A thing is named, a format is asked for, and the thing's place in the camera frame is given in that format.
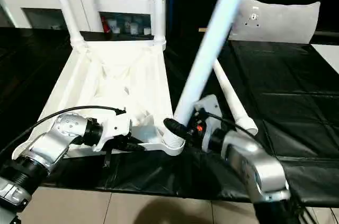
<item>cabinet door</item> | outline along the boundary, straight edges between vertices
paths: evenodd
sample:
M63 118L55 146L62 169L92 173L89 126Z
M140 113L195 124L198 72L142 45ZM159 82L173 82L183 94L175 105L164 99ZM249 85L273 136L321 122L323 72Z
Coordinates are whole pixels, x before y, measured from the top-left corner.
M153 0L82 0L91 31L103 32L101 21L103 17L109 21L108 25L117 23L121 33L125 33L125 29L119 25L119 22L130 21L141 35L144 35L144 29L146 29L145 33L148 33L147 28L154 31L151 23L153 2Z
M80 31L89 31L81 0L69 0ZM3 6L17 28L62 29L59 0L3 0Z

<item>black cable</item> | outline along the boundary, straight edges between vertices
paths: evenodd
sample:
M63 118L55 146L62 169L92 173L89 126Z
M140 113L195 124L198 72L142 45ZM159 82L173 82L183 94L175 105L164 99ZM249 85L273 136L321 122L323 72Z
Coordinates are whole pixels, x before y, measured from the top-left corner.
M39 120L38 122L36 122L35 124L33 124L32 126L30 126L28 129L26 129L25 131L23 131L19 136L17 136L16 138L14 138L10 143L8 143L8 145L6 145L1 151L0 151L0 156L2 154L4 154L11 146L13 146L17 141L19 141L23 136L25 136L27 133L29 133L32 129L34 129L36 126L39 126L40 124L42 124L43 122L47 121L48 119L51 119L53 117L56 117L57 115L63 114L63 113L67 113L73 110L79 110L79 109L106 109L106 110L112 110L115 111L117 115L119 114L123 114L125 113L125 110L120 110L120 109L115 109L113 107L110 106L75 106L75 107L70 107L68 109L63 109L60 110L58 112L55 112L53 114L50 114L48 116L46 116L45 118L42 118L41 120Z
M330 210L331 210L331 213L332 213L333 218L335 219L335 222L336 222L337 224L339 224L338 219L337 219L336 215L334 214L332 208L330 208Z
M215 118L215 119L218 119L218 120L220 120L220 121L222 121L222 122L224 122L224 123L226 123L226 124L228 124L228 125L234 126L235 128L237 128L237 129L241 130L242 132L246 133L247 135L249 135L251 138L255 139L255 137L254 137L253 134L249 133L249 132L248 132L247 130L245 130L243 127L237 125L235 122L232 122L231 120L228 120L228 119L219 117L219 116L217 116L217 115L215 115L215 114L212 114L212 113L209 113L209 112L206 112L206 111L199 111L199 112L201 112L202 114L206 114L206 115L208 115L209 117L213 117L213 118Z

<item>white panel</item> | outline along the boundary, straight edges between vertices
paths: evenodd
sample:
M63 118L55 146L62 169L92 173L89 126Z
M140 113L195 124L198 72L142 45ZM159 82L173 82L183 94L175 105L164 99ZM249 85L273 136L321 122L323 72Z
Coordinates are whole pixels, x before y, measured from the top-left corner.
M21 8L56 8L61 9L59 0L3 0L7 11L17 28L31 28L25 13ZM89 31L90 27L86 19L81 0L69 0L80 31Z
M339 46L312 44L317 52L339 74Z
M102 23L95 0L81 0L91 32L103 32Z
M229 40L309 43L317 26L320 2L267 4L242 0Z

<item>black plastic sheet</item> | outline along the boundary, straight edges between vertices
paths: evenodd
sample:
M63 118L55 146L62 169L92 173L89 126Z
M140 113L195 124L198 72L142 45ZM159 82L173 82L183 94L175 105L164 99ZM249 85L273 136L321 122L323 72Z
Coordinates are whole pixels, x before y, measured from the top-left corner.
M1 29L0 35L0 66L12 66L0 70L1 147L37 120L70 46L63 31ZM90 40L106 39L103 36L85 34ZM173 108L200 40L169 41L164 52ZM259 128L257 140L282 162L290 185L306 205L338 207L339 75L304 44L231 42L219 61ZM207 94L215 94L224 116L231 118L213 73L203 91L203 96ZM110 168L103 168L103 163L104 156L64 159L44 185L248 201L227 164L198 149L187 147L175 157L161 151L118 154L112 155Z

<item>red object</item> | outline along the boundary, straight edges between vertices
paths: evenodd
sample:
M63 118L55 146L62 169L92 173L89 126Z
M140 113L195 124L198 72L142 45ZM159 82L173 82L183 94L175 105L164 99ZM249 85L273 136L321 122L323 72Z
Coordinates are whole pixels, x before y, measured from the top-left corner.
M202 131L202 130L203 130L203 127L202 127L201 125L198 125L198 126L197 126L197 130L198 130L198 131Z
M101 23L102 23L102 28L104 29L104 33L111 32L111 28L107 24L106 18L104 16L101 16Z

